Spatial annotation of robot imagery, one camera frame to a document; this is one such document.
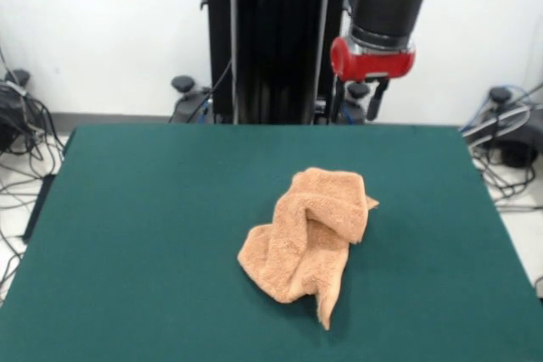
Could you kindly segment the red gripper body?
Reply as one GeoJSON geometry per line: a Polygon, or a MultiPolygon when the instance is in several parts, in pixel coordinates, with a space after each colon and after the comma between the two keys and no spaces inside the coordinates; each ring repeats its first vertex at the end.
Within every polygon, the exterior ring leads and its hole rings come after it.
{"type": "Polygon", "coordinates": [[[342,81],[401,78],[410,72],[415,58],[413,48],[379,51],[359,47],[348,37],[337,37],[330,50],[333,73],[342,81]]]}

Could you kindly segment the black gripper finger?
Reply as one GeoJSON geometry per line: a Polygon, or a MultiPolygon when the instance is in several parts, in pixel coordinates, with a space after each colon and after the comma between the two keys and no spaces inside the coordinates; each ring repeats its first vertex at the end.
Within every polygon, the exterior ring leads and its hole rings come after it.
{"type": "Polygon", "coordinates": [[[377,87],[367,108],[367,120],[375,120],[378,117],[384,93],[389,87],[389,79],[386,77],[378,78],[377,83],[377,87]]]}
{"type": "Polygon", "coordinates": [[[339,105],[341,104],[341,80],[336,77],[334,83],[334,95],[332,104],[332,122],[336,123],[339,114],[339,105]]]}

